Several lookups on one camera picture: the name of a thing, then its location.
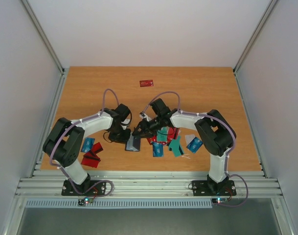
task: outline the white backdrop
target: white backdrop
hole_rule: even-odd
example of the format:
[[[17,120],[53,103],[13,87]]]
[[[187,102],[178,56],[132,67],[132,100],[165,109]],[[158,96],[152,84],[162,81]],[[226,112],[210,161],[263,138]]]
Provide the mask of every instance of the white backdrop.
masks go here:
[[[18,181],[30,174],[58,78],[20,1],[0,1],[0,234]]]
[[[298,232],[298,0],[279,1],[240,68],[239,83],[261,154]]]
[[[29,0],[64,67],[234,67],[269,0]]]

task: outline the wooden tabletop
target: wooden tabletop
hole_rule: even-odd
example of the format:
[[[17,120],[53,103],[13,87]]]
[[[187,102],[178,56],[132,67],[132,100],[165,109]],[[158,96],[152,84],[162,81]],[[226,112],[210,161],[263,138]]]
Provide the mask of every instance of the wooden tabletop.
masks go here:
[[[140,87],[140,80],[152,79],[153,87]],[[102,95],[106,88],[113,89],[119,99],[133,113],[131,129],[141,120],[139,113],[157,94],[176,91],[181,97],[181,109],[189,112],[209,112],[217,109],[237,134],[237,147],[230,155],[229,170],[260,170],[251,132],[240,99],[238,87],[231,68],[205,67],[71,67],[61,96],[55,121],[84,118],[101,109]],[[161,96],[172,110],[177,107],[173,94]],[[106,107],[116,108],[111,93],[106,96]],[[153,117],[151,108],[147,113]],[[174,157],[167,146],[164,157],[154,158],[152,146],[141,140],[140,152],[127,152],[119,143],[103,140],[103,131],[91,135],[100,142],[103,151],[97,155],[101,162],[97,170],[169,170],[208,171],[209,153],[202,146],[196,154],[185,146],[185,135],[198,133],[181,128],[181,145],[189,158]],[[79,153],[81,162],[83,153]],[[83,166],[84,169],[95,168]],[[41,169],[56,169],[45,156]]]

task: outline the wire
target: wire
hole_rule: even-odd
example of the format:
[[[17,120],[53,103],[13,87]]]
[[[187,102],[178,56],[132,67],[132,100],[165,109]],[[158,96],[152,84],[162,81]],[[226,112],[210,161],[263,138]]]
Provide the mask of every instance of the wire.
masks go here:
[[[105,134],[107,134],[107,133],[109,133],[109,131],[103,133],[103,139],[104,139],[107,143],[112,143],[113,141],[110,142],[110,141],[108,141],[107,139],[105,139]]]
[[[159,133],[160,135],[163,135],[163,136],[171,136],[171,135],[175,134],[175,130],[173,129],[173,133],[172,134],[164,134],[164,133],[161,133],[159,131],[157,131],[157,133]]]
[[[225,190],[230,194],[229,199],[227,200],[229,202],[232,199],[232,192],[229,188],[225,188]]]
[[[219,205],[219,206],[223,206],[223,207],[233,207],[233,208],[235,208],[235,207],[240,207],[240,206],[242,206],[243,204],[245,204],[245,203],[247,202],[247,200],[248,200],[248,196],[249,196],[249,188],[248,188],[247,182],[245,181],[244,178],[242,178],[242,176],[240,176],[240,175],[238,175],[238,174],[233,174],[233,175],[230,175],[229,177],[231,178],[231,177],[234,177],[234,176],[239,177],[239,178],[243,181],[243,183],[245,184],[245,186],[246,186],[246,191],[247,191],[247,193],[246,193],[245,200],[244,200],[243,202],[239,203],[238,205],[227,205],[227,204],[221,204],[221,203],[213,203],[214,205]]]
[[[128,122],[127,124],[121,122],[120,125],[122,125],[122,126],[128,126],[128,125],[131,123],[132,119],[133,119],[133,115],[132,115],[132,113],[130,112],[130,120],[129,120],[129,122]]]
[[[141,113],[145,113],[145,111],[149,108],[150,104],[156,100],[159,96],[161,96],[162,94],[167,94],[167,93],[172,93],[175,94],[178,98],[178,106],[177,106],[177,110],[180,110],[180,96],[177,92],[172,92],[172,91],[167,91],[167,92],[162,92],[160,94],[158,94],[156,97],[154,97],[148,104],[147,106],[145,106],[144,110]]]
[[[104,93],[103,93],[102,109],[101,109],[101,113],[100,113],[100,115],[102,115],[102,113],[104,112],[104,108],[105,108],[105,95],[106,95],[106,92],[107,92],[107,91],[110,91],[110,92],[113,93],[113,95],[115,96],[116,102],[117,102],[117,106],[119,105],[119,101],[118,101],[118,98],[117,98],[116,93],[115,93],[112,89],[110,89],[110,88],[105,89],[105,91],[104,91]]]
[[[98,190],[95,188],[95,187],[93,187],[93,189],[95,190],[95,195],[94,195],[94,197],[93,197],[93,200],[96,198],[96,196],[98,195]]]

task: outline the red card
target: red card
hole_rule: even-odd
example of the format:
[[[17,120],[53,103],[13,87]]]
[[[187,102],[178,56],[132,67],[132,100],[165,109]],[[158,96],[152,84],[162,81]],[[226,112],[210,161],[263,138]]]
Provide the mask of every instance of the red card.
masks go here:
[[[139,81],[140,87],[152,87],[153,86],[153,80],[142,80]]]
[[[103,151],[101,144],[96,143],[92,149],[84,154],[84,158],[81,162],[81,165],[87,165],[94,168],[97,168],[101,159],[96,155],[97,153]]]
[[[167,142],[171,142],[172,140],[176,140],[178,136],[179,128],[172,128],[168,129],[167,133]]]
[[[152,142],[156,142],[156,143],[161,143],[163,145],[166,145],[167,142],[163,142],[163,141],[157,141],[157,137],[156,136],[153,136],[151,138],[147,138],[148,142],[150,145],[152,145]]]

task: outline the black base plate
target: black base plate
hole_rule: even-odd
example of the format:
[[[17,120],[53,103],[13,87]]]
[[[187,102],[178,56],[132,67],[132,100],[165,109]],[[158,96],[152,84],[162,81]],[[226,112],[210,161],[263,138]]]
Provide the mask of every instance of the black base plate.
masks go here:
[[[230,196],[230,193],[226,191],[225,188],[228,188],[233,196],[237,195],[236,189],[232,190],[232,187],[235,186],[233,180],[228,180],[225,187],[222,188],[222,190],[219,191],[218,194],[213,194],[211,192],[211,190],[207,186],[206,180],[194,180],[191,183],[193,196]]]
[[[92,185],[94,185],[96,182],[99,182],[99,180],[91,180],[90,185],[88,188],[90,188]],[[106,189],[106,183],[100,183],[94,186],[97,190],[98,193],[97,195],[104,195],[105,194],[105,189],[102,190],[102,187],[105,187]],[[66,187],[66,189],[62,190],[62,196],[95,196],[95,190],[91,189],[90,191],[86,192],[85,194],[78,194],[70,184],[68,180],[65,180],[63,183],[63,187]]]

